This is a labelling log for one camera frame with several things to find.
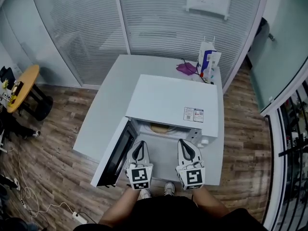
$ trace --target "window blinds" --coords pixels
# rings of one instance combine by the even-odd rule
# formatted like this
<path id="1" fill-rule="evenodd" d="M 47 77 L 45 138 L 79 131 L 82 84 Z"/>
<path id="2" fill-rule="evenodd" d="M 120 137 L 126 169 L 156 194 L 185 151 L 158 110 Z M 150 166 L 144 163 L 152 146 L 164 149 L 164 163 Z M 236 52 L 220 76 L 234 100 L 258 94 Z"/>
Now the window blinds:
<path id="1" fill-rule="evenodd" d="M 81 84 L 100 85 L 127 54 L 116 0 L 34 0 L 55 46 Z"/>
<path id="2" fill-rule="evenodd" d="M 132 54 L 197 60 L 200 43 L 215 36 L 224 84 L 242 52 L 260 0 L 231 0 L 230 16 L 185 11 L 186 0 L 120 0 Z"/>

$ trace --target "purple cloth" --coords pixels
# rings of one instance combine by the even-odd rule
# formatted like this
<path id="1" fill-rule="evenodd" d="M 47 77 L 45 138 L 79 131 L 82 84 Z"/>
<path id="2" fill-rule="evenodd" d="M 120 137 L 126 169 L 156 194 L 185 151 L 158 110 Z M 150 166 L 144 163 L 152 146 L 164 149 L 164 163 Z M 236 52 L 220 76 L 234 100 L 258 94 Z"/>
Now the purple cloth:
<path id="1" fill-rule="evenodd" d="M 186 63 L 186 64 L 179 64 L 177 66 L 177 70 L 186 74 L 186 75 L 193 75 L 196 72 L 197 68 L 194 67 L 190 63 Z"/>

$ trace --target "microwave label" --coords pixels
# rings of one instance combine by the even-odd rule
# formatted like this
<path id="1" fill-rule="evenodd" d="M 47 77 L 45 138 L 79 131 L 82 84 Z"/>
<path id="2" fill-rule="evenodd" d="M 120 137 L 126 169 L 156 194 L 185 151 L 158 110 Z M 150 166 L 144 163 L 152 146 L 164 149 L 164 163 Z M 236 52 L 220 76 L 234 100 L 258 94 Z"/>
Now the microwave label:
<path id="1" fill-rule="evenodd" d="M 203 122 L 203 110 L 195 108 L 184 108 L 184 120 Z"/>

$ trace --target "shoe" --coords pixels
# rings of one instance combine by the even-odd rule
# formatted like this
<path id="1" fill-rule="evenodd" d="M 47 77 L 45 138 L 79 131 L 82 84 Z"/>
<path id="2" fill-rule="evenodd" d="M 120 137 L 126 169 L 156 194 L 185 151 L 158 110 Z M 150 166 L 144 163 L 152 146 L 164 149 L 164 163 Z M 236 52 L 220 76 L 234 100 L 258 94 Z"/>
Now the shoe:
<path id="1" fill-rule="evenodd" d="M 150 191 L 147 190 L 147 189 L 141 189 L 140 196 L 141 196 L 142 199 L 152 198 Z"/>
<path id="2" fill-rule="evenodd" d="M 175 186 L 172 182 L 167 182 L 165 184 L 165 196 L 166 195 L 171 195 L 173 196 L 175 193 Z"/>
<path id="3" fill-rule="evenodd" d="M 38 137 L 40 135 L 40 131 L 35 131 L 33 134 L 32 134 L 32 137 Z"/>

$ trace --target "wooden floor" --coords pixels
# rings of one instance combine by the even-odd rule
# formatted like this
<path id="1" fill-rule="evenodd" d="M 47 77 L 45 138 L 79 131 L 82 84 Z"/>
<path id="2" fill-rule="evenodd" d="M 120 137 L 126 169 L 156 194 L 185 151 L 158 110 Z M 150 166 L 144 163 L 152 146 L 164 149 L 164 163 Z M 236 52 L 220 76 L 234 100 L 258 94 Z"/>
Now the wooden floor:
<path id="1" fill-rule="evenodd" d="M 121 195 L 126 178 L 121 177 L 115 188 L 94 188 L 90 180 L 98 162 L 72 150 L 82 121 L 95 97 L 96 91 L 60 87 L 43 87 L 53 97 L 54 105 L 49 116 L 38 122 L 25 111 L 18 120 L 23 125 L 39 129 L 41 136 L 23 140 L 12 134 L 12 142 L 5 148 L 13 150 L 1 155 L 1 173 L 17 177 L 22 187 L 24 180 L 33 189 L 39 201 L 40 210 L 49 204 L 66 202 L 73 211 L 83 211 L 98 221 Z M 259 115 L 255 94 L 247 69 L 240 69 L 224 96 L 225 148 L 220 186 L 209 186 L 209 190 L 230 210 L 246 208 L 260 222 L 263 219 L 270 184 L 271 150 L 270 132 L 267 120 Z M 152 193 L 161 195 L 164 182 L 153 180 Z M 20 203 L 20 193 L 10 191 L 8 202 L 12 216 L 30 220 L 28 212 Z M 189 192 L 178 191 L 178 195 L 190 197 Z M 37 210 L 32 194 L 26 204 Z M 72 219 L 67 206 L 50 207 L 43 214 L 51 230 L 72 230 L 78 225 Z M 40 227 L 47 222 L 42 215 L 32 218 Z"/>

